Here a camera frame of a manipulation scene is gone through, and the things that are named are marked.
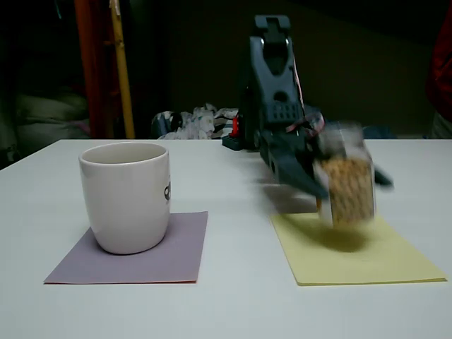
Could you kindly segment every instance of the red object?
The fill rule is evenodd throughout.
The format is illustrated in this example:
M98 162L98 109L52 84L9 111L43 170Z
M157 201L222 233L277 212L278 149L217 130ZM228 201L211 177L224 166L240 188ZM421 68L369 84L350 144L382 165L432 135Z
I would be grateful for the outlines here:
M229 136L233 138L239 137L239 120L237 117L232 119L232 132L229 133Z
M436 38L425 87L436 111L452 122L452 0Z

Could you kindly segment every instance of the cereal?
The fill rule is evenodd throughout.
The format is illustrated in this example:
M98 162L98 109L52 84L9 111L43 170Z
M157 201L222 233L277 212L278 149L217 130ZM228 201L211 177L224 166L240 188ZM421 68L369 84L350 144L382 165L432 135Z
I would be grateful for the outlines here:
M334 227L353 225L374 216L372 165L354 158L331 158L320 163L328 176Z

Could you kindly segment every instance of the yellow pole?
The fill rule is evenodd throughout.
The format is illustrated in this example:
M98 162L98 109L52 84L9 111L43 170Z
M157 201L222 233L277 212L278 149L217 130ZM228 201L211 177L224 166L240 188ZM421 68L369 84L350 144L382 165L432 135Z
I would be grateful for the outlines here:
M127 74L126 52L124 50L124 37L122 35L122 22L119 13L119 0L113 0L111 4L116 59L118 64L119 90L121 92L122 114L126 129L126 138L135 138L133 127L132 100L130 96L129 76Z

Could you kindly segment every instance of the clear plastic container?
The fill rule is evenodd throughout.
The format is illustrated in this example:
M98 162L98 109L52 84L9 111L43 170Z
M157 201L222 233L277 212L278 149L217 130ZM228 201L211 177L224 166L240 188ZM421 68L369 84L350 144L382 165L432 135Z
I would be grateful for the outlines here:
M329 196L317 201L320 218L337 230L368 225L375 216L374 164L356 123L328 124L318 135L314 175Z

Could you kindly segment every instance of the black logo on mug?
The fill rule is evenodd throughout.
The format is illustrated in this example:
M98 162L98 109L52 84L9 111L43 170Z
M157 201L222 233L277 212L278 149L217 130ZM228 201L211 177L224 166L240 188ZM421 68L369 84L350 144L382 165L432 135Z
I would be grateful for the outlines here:
M171 199L171 182L169 182L168 186L165 187L165 198L167 201Z

